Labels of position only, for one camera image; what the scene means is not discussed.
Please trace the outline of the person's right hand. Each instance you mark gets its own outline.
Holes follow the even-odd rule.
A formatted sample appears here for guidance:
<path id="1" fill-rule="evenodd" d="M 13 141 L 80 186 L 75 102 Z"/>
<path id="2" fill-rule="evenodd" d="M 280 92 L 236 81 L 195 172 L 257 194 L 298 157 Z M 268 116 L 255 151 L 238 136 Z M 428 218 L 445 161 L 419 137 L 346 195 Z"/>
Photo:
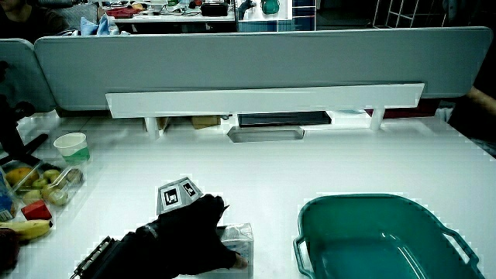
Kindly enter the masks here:
<path id="1" fill-rule="evenodd" d="M 188 177 L 158 188 L 157 219 L 136 232 L 151 238 L 153 267 L 160 277 L 248 269 L 249 261 L 217 234 L 227 208 L 221 197 L 204 195 Z"/>

